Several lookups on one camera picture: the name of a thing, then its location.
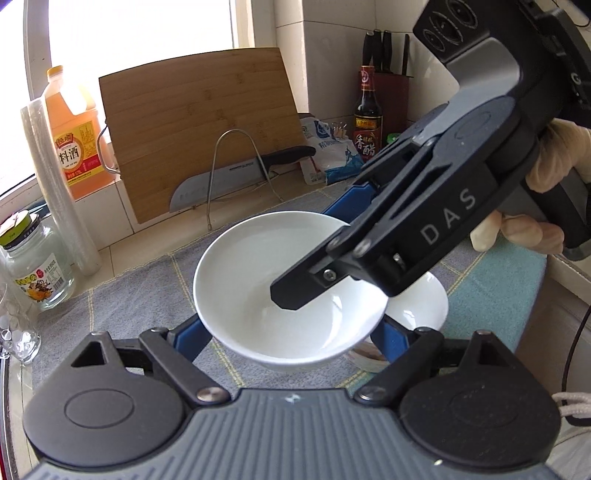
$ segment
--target knife block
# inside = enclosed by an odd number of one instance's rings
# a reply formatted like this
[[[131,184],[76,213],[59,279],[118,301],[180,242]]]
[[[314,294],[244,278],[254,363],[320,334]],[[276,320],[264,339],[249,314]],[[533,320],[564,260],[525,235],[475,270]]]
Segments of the knife block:
[[[361,85],[359,74],[358,85]],[[382,147],[390,133],[402,133],[407,129],[408,83],[410,77],[397,73],[375,73],[375,94],[382,107]]]

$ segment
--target gloved hand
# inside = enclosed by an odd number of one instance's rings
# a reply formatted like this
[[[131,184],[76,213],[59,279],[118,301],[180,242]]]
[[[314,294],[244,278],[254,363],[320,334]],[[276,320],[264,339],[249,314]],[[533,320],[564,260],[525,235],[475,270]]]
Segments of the gloved hand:
[[[540,156],[528,173],[528,187],[544,193],[576,168],[585,183],[591,182],[591,131],[567,120],[555,119],[540,140]],[[541,254],[559,254],[564,232],[558,225],[537,222],[527,215],[508,216],[495,210],[470,234],[472,246],[485,252],[495,244],[499,230],[506,239]]]

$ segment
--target glass cup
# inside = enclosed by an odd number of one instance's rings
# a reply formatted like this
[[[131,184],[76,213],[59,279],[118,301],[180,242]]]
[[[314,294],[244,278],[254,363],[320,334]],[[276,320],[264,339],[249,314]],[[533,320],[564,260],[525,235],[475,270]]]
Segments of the glass cup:
[[[3,281],[0,281],[0,346],[4,356],[10,353],[23,364],[31,362],[41,346],[41,336],[21,313],[21,305]]]

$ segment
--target vinegar bottle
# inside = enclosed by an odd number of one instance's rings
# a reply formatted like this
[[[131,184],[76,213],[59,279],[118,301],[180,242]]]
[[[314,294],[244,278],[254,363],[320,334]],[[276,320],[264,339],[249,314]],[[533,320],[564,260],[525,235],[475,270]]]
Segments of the vinegar bottle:
[[[382,109],[375,96],[374,67],[361,67],[361,98],[355,107],[353,143],[367,162],[382,147]]]

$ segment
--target knife handle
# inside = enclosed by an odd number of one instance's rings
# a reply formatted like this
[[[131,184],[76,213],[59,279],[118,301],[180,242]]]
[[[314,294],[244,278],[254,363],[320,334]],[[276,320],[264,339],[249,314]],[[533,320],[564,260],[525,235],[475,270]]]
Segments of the knife handle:
[[[363,40],[363,55],[361,65],[367,66],[371,62],[372,50],[374,49],[374,32],[366,32]]]
[[[316,149],[309,145],[298,145],[296,147],[286,148],[266,155],[261,155],[261,160],[267,173],[274,165],[289,165],[306,157],[313,157],[316,155]]]
[[[389,30],[384,30],[382,51],[384,54],[382,58],[382,71],[384,73],[392,73],[392,70],[390,70],[390,65],[392,64],[392,32]]]
[[[382,31],[374,30],[374,68],[376,73],[382,72]]]
[[[408,50],[410,48],[410,35],[404,36],[404,49],[402,51],[402,71],[401,74],[406,76],[408,67]]]

